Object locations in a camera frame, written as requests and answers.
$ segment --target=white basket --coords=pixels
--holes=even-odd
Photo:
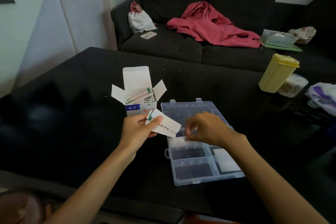
[[[279,34],[281,34],[285,37],[274,36],[277,33],[279,33]],[[289,34],[289,33],[264,29],[264,32],[263,32],[260,40],[264,44],[290,48],[298,40],[298,38],[296,38],[295,36],[293,36],[292,34]]]

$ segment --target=blue label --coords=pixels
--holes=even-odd
[[[126,105],[126,111],[131,111],[131,110],[140,110],[140,104]]]

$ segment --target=yellow trash bin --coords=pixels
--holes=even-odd
[[[300,62],[290,56],[274,54],[259,87],[262,91],[275,93],[286,79],[297,69]]]

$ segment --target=green tray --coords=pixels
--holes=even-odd
[[[285,50],[285,51],[292,51],[292,52],[302,52],[302,49],[297,47],[295,44],[293,44],[292,47],[290,47],[290,48],[280,47],[280,46],[275,46],[275,45],[270,45],[270,44],[264,44],[263,42],[262,42],[262,45],[263,45],[263,47],[271,48],[271,49]]]

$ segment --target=coffee table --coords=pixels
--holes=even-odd
[[[79,187],[119,142],[126,112],[111,97],[112,84],[123,88],[122,68],[145,65],[153,85],[163,79],[168,89],[158,106],[170,99],[212,101],[325,218],[336,220],[335,180],[326,171],[330,155],[303,167],[283,159],[319,127],[273,104],[275,95],[258,88],[258,72],[88,48],[0,99],[0,169]],[[176,187],[166,148],[165,136],[148,139],[104,208],[122,212],[124,204],[127,212],[133,206],[134,214],[170,223],[185,210],[245,223],[271,221],[246,178]]]

